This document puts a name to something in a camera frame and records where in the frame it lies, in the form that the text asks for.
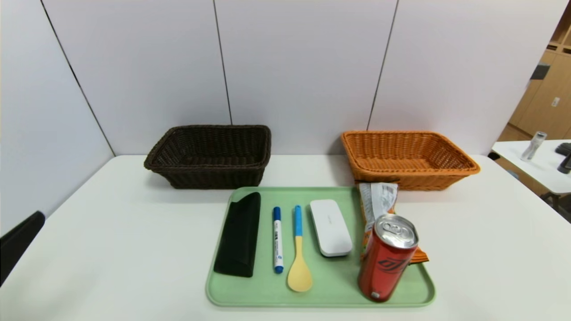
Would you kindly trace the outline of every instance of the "pull tab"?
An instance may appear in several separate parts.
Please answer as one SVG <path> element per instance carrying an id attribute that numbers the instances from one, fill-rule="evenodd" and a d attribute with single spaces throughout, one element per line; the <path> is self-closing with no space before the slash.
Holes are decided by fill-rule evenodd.
<path id="1" fill-rule="evenodd" d="M 397 234 L 397 235 L 400 234 L 401 231 L 402 231 L 402 229 L 400 228 L 400 226 L 398 226 L 398 225 L 392 225 L 392 224 L 390 224 L 390 223 L 388 223 L 388 222 L 386 222 L 386 223 L 383 224 L 383 230 L 389 231 L 389 232 L 394 233 L 394 234 Z"/>

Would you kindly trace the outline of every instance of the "blue spoon handle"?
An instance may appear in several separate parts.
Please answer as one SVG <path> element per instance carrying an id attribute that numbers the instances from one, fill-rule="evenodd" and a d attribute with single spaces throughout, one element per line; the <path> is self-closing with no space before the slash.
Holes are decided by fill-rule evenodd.
<path id="1" fill-rule="evenodd" d="M 295 206 L 295 236 L 301 236 L 301 206 Z"/>

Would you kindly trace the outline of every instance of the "black chair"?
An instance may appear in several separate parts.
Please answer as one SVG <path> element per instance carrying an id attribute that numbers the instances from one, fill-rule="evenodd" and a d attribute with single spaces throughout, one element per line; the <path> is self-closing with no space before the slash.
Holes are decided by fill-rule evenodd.
<path id="1" fill-rule="evenodd" d="M 46 217 L 35 212 L 0 238 L 0 286 L 22 257 L 32 240 L 42 229 Z"/>

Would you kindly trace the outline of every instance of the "white table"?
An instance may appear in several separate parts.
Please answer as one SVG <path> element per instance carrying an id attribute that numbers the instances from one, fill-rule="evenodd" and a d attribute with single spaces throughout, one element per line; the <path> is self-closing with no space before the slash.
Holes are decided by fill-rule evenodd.
<path id="1" fill-rule="evenodd" d="M 568 320 L 571 224 L 484 156 L 406 192 L 436 300 L 424 308 L 220 308 L 205 295 L 231 191 L 174 190 L 144 156 L 109 161 L 48 220 L 0 289 L 2 320 Z M 343 156 L 272 156 L 264 186 L 353 183 Z"/>
<path id="2" fill-rule="evenodd" d="M 497 142 L 492 146 L 492 150 L 545 186 L 550 193 L 544 195 L 543 198 L 552 196 L 553 207 L 557 209 L 558 196 L 571 193 L 571 175 L 557 170 L 557 166 L 565 158 L 555 152 L 561 143 L 571 143 L 571 139 L 544 141 L 529 162 L 520 159 L 521 154 L 528 148 L 529 141 Z"/>

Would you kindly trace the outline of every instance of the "red can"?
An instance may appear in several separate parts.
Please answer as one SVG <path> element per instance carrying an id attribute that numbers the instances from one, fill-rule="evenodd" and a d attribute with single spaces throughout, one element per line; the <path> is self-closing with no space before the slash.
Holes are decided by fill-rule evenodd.
<path id="1" fill-rule="evenodd" d="M 385 302 L 414 256 L 419 237 L 411 222 L 395 214 L 377 218 L 373 231 L 359 273 L 359 288 L 370 300 Z"/>

